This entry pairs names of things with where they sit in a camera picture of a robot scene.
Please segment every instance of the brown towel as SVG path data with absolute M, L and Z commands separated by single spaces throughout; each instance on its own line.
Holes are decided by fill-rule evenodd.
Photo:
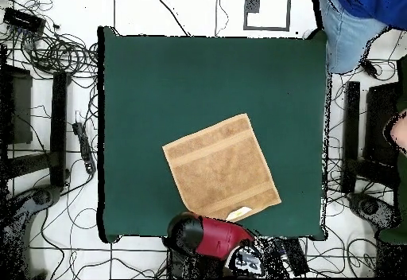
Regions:
M 281 203 L 247 114 L 237 115 L 163 147 L 187 209 L 238 221 Z

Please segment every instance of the green table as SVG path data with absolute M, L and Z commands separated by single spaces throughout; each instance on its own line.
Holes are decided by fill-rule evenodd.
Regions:
M 105 99 L 99 197 L 109 240 L 166 235 L 186 208 L 162 146 L 241 113 L 282 203 L 239 223 L 270 236 L 321 234 L 323 32 L 306 41 L 121 37 L 111 28 L 98 35 Z

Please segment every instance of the blue jeans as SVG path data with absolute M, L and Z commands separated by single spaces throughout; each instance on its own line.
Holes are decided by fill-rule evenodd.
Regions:
M 366 59 L 371 43 L 389 29 L 376 19 L 353 17 L 338 0 L 320 0 L 320 10 L 328 39 L 329 73 L 353 71 Z

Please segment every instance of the floor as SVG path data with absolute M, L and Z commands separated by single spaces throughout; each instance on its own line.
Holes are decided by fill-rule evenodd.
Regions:
M 290 31 L 243 31 L 244 0 L 163 0 L 176 11 L 183 28 L 192 35 L 213 37 L 299 37 L 310 29 L 315 29 L 316 23 L 312 12 L 311 0 L 291 1 Z M 273 6 L 286 6 L 286 0 L 262 0 L 267 2 L 261 10 L 262 17 L 254 20 L 257 26 L 279 26 L 284 21 L 287 9 Z M 10 0 L 0 0 L 0 8 L 12 6 Z M 17 9 L 23 6 L 46 16 L 50 27 L 59 26 L 57 34 L 67 36 L 72 41 L 83 41 L 89 49 L 97 41 L 96 30 L 100 25 L 114 26 L 122 35 L 125 34 L 163 34 L 182 35 L 182 29 L 175 23 L 170 12 L 158 0 L 15 0 Z M 0 25 L 0 37 L 6 32 L 6 26 Z M 397 73 L 393 71 L 388 60 L 396 60 L 407 53 L 407 40 L 404 34 L 391 31 L 377 39 L 370 50 L 370 59 L 376 59 L 382 69 L 382 79 L 386 82 L 397 81 Z M 45 73 L 37 73 L 25 64 L 21 51 L 14 51 L 14 65 L 30 69 L 34 80 L 32 93 L 32 125 L 45 146 L 49 148 L 48 115 L 51 107 L 50 80 Z M 71 84 L 68 91 L 68 122 L 80 121 L 86 116 L 89 99 L 95 95 L 93 75 L 95 67 L 88 65 L 86 72 L 78 73 L 76 84 Z M 337 95 L 336 102 L 331 104 L 329 169 L 330 189 L 337 189 L 335 179 L 339 175 L 341 121 L 343 113 L 343 89 L 341 86 L 349 79 L 358 80 L 361 84 L 362 96 L 360 112 L 364 112 L 366 91 L 382 84 L 381 81 L 370 78 L 357 70 L 355 74 L 334 76 L 332 94 Z M 88 136 L 93 140 L 97 131 L 97 118 L 93 117 L 94 125 L 88 126 Z M 363 137 L 362 124 L 360 138 Z M 67 132 L 67 166 L 72 169 L 71 189 L 83 184 L 87 174 L 80 160 L 77 137 L 68 126 Z M 93 141 L 93 149 L 97 150 L 97 139 Z M 33 154 L 41 151 L 41 145 L 34 135 L 29 145 L 10 146 L 9 157 L 22 154 Z M 32 266 L 36 270 L 46 269 L 48 279 L 128 279 L 151 278 L 163 266 L 166 250 L 158 238 L 123 237 L 117 243 L 105 244 L 100 241 L 95 222 L 97 208 L 97 174 L 95 179 L 62 197 L 60 201 L 48 210 L 44 234 L 45 238 L 58 246 L 53 247 L 41 236 L 41 225 L 45 221 L 45 212 L 37 215 L 30 232 L 30 252 Z M 10 192 L 20 193 L 34 185 L 46 184 L 48 171 L 42 170 L 10 181 Z M 366 184 L 358 182 L 362 190 Z M 392 203 L 392 193 L 381 185 L 370 188 L 375 196 L 381 196 Z M 371 277 L 373 275 L 375 257 L 374 233 L 370 225 L 353 215 L 347 208 L 347 201 L 336 191 L 329 191 L 326 225 L 329 231 L 328 240 L 312 242 L 302 239 L 309 266 L 312 268 L 308 277 Z

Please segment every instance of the person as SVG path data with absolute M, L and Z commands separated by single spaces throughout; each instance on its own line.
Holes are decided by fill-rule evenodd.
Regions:
M 407 0 L 320 0 L 320 11 L 327 34 L 328 73 L 346 74 L 359 65 L 369 68 L 366 58 L 372 42 L 390 29 L 407 30 Z M 403 153 L 407 150 L 404 113 L 391 130 Z

